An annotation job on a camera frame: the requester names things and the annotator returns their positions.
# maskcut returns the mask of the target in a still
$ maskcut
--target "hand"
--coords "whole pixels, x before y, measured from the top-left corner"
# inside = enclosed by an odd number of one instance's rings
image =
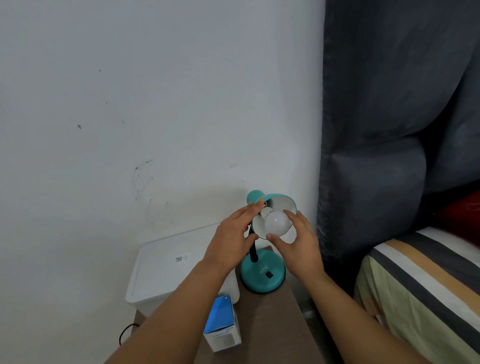
[[[230,273],[245,258],[252,244],[258,239],[257,234],[250,234],[245,238],[244,233],[253,218],[260,213],[263,205],[263,199],[255,205],[251,202],[223,220],[216,229],[203,260],[219,267],[222,274]]]
[[[287,269],[304,284],[308,277],[325,274],[318,239],[307,218],[300,211],[297,214],[283,210],[297,230],[292,244],[287,244],[276,235],[267,234],[267,240],[282,254]]]

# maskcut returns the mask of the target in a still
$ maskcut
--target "lamp shade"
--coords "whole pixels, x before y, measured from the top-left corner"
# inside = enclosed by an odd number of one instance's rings
[[[253,190],[247,195],[247,203],[256,203],[261,198],[264,199],[268,207],[275,211],[288,210],[297,213],[297,205],[289,196],[285,194],[264,194],[260,190]],[[252,220],[253,231],[262,239],[266,239],[267,231],[265,229],[265,220],[257,215]]]

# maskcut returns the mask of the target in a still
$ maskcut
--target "lamp base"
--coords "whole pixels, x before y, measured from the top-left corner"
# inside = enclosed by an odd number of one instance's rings
[[[270,250],[257,251],[258,261],[253,263],[247,255],[240,266],[243,285],[255,293],[269,293],[285,280],[283,259]]]

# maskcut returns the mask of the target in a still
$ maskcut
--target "finger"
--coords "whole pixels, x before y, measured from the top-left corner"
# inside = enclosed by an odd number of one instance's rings
[[[286,253],[285,248],[287,248],[288,246],[286,242],[284,242],[278,236],[272,235],[272,234],[267,234],[266,238],[269,242],[273,244],[275,248],[278,249],[278,251],[280,252],[280,254],[282,254],[282,256]]]
[[[253,245],[253,243],[255,242],[255,240],[258,239],[258,235],[257,234],[250,234],[249,236],[247,236],[245,238],[245,245],[248,249],[250,249],[250,247]]]
[[[253,206],[253,202],[250,202],[247,206],[239,208],[237,211],[235,211],[233,214],[231,214],[228,218],[237,218],[237,217],[241,216],[245,211],[247,211],[252,206]]]
[[[300,218],[300,220],[303,221],[303,223],[307,226],[307,228],[313,231],[312,225],[310,224],[308,219],[301,213],[300,210],[297,211],[297,216]]]
[[[253,218],[260,213],[263,206],[264,206],[264,200],[261,198],[260,200],[257,201],[257,203],[255,205],[251,206],[240,217],[238,217],[237,220],[242,225],[250,224],[250,222],[253,220]]]
[[[304,227],[305,224],[303,223],[303,221],[300,220],[300,218],[291,211],[283,210],[283,212],[285,213],[285,215],[288,216],[290,221],[293,223],[293,226],[295,227],[297,234],[300,234],[301,231],[305,229]]]

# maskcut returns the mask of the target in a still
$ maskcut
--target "power cord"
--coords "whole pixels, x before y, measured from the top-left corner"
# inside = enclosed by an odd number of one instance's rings
[[[136,326],[136,327],[140,327],[139,324],[136,324],[136,323],[133,323],[133,324],[130,324],[128,325],[126,328],[123,329],[123,331],[121,332],[120,334],[120,337],[119,337],[119,346],[121,346],[121,337],[123,336],[123,334],[125,333],[125,331],[127,331],[128,328],[131,328],[132,326]]]

